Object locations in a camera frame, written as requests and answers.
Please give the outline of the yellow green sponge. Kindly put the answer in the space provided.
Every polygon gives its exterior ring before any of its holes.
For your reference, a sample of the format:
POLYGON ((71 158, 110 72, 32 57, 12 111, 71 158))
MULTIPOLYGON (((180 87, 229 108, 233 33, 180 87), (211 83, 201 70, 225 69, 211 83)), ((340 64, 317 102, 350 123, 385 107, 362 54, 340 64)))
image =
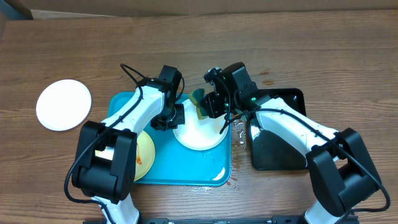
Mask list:
POLYGON ((205 90, 196 89, 188 95, 189 100, 196 108, 198 119, 205 119, 209 116, 208 105, 205 100, 205 90))

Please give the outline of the white plate with ketchup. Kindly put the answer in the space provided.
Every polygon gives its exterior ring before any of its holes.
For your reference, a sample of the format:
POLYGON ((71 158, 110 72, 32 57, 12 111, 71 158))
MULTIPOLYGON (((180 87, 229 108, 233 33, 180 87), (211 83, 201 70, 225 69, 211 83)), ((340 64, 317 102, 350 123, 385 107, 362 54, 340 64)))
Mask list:
POLYGON ((197 108, 190 100, 185 100, 182 104, 185 124, 178 125, 178 128, 173 130, 179 143, 195 151, 205 151, 223 141, 228 132, 226 128, 220 134, 224 125, 223 117, 198 119, 197 108))

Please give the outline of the yellow plate with ketchup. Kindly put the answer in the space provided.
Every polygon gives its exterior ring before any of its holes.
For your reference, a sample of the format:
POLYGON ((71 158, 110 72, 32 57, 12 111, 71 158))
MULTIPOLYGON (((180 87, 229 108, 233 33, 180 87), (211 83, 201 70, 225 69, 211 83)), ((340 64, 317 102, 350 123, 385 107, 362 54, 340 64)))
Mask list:
POLYGON ((145 131, 142 131, 137 138, 136 151, 135 181, 141 179, 149 172, 155 160, 154 142, 145 131))

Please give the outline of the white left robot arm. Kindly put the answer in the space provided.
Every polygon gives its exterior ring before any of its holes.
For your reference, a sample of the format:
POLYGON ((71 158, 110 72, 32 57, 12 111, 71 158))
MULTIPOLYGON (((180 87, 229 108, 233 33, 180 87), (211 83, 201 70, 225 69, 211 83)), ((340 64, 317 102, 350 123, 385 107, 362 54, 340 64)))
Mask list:
POLYGON ((100 123, 87 121, 80 131, 75 161, 64 192, 75 203, 99 205, 107 223, 137 223, 139 212, 130 191, 136 174, 137 138, 147 125, 156 130, 184 124, 176 84, 151 80, 100 123))

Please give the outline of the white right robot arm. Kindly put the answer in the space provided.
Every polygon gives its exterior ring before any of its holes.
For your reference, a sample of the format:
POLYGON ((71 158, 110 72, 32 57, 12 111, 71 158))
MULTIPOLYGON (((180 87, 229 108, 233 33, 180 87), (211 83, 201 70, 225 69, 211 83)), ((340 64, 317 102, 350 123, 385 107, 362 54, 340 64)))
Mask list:
POLYGON ((352 213, 389 208, 390 197, 358 132, 328 128, 279 95, 262 95, 243 63, 212 68, 204 79, 214 90, 201 94, 200 118, 225 116, 224 127, 241 118, 254 120, 305 157, 316 201, 297 223, 343 223, 352 213))

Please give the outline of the teal plastic tray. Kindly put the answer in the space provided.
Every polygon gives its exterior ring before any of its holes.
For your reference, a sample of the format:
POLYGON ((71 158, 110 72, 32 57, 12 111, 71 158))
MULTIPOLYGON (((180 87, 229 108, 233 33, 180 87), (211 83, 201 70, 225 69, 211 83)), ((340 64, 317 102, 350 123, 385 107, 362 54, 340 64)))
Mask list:
MULTIPOLYGON (((117 119, 121 122, 115 129, 128 129, 139 136, 145 131, 155 145, 155 160, 149 172, 138 184, 159 185, 223 185, 231 174, 231 129, 216 147, 195 151, 179 143, 173 130, 157 131, 150 126, 150 120, 164 107, 164 95, 157 90, 144 88, 140 93, 125 92, 117 94, 109 105, 107 125, 117 119)), ((136 148, 126 164, 126 169, 136 174, 136 148)))

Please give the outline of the black water tray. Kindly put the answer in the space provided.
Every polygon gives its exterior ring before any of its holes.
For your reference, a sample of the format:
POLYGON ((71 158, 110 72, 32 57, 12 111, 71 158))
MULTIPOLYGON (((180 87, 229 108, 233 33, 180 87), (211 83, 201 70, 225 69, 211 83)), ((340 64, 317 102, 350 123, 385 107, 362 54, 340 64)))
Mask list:
MULTIPOLYGON (((297 88, 261 89, 261 101, 282 98, 291 108, 306 115, 304 95, 297 88)), ((306 159, 276 134, 260 127, 256 119, 248 121, 248 144, 252 166, 256 170, 305 170, 306 159)))

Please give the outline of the cardboard back panel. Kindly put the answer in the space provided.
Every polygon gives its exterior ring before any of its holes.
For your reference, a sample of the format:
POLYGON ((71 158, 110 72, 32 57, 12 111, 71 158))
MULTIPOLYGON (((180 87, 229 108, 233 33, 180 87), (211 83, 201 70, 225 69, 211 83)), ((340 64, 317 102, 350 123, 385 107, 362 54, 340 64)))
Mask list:
POLYGON ((21 0, 30 10, 160 16, 397 9, 397 0, 21 0))

